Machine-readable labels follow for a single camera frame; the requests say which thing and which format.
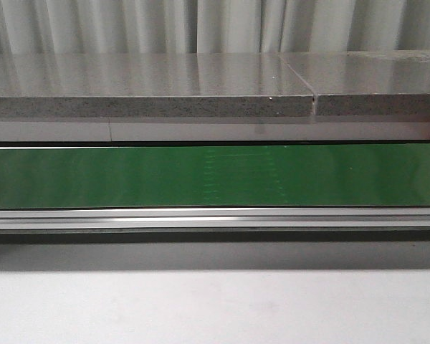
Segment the grey stone counter left slab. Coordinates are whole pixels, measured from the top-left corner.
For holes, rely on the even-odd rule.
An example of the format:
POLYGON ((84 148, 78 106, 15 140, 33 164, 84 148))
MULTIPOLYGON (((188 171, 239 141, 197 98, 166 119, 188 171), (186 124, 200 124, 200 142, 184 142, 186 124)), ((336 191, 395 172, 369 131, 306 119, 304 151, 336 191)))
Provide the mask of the grey stone counter left slab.
POLYGON ((274 54, 0 54, 0 118, 294 118, 313 95, 274 54))

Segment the grey stone counter slab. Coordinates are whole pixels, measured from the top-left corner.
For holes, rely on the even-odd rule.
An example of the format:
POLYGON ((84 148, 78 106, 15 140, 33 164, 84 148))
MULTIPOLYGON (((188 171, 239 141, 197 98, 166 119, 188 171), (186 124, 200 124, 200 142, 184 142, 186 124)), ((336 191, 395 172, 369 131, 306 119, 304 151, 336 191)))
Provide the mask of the grey stone counter slab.
POLYGON ((0 118, 294 118, 313 95, 274 54, 0 54, 0 118))
POLYGON ((430 50, 282 53, 317 116, 430 116, 430 50))

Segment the green conveyor belt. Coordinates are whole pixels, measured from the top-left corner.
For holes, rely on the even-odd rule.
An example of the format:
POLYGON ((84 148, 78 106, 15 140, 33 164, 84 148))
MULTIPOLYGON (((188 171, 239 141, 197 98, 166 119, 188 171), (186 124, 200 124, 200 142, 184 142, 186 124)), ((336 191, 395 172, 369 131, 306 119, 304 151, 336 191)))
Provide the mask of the green conveyor belt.
POLYGON ((430 206, 430 143, 0 149, 0 209, 430 206))

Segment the grey stone counter right slab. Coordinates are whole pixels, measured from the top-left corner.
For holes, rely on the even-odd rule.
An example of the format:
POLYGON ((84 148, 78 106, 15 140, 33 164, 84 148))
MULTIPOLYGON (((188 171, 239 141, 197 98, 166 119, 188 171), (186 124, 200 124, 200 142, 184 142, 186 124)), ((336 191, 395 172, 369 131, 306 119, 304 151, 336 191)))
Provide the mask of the grey stone counter right slab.
POLYGON ((430 116, 430 50, 282 53, 317 116, 430 116))

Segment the white pleated curtain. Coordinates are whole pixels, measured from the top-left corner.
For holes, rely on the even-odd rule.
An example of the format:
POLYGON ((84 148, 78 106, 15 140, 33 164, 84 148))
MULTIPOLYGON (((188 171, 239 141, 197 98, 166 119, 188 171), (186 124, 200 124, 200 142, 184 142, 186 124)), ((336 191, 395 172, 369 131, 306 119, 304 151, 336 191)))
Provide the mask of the white pleated curtain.
POLYGON ((430 1, 0 1, 0 53, 430 49, 430 1))

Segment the aluminium conveyor frame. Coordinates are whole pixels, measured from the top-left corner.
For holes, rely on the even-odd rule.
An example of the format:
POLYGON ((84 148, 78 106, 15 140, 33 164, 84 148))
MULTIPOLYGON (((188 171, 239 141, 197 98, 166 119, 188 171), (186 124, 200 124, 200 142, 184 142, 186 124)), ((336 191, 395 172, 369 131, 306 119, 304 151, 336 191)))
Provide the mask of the aluminium conveyor frame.
POLYGON ((0 234, 430 229, 430 207, 0 210, 0 234))

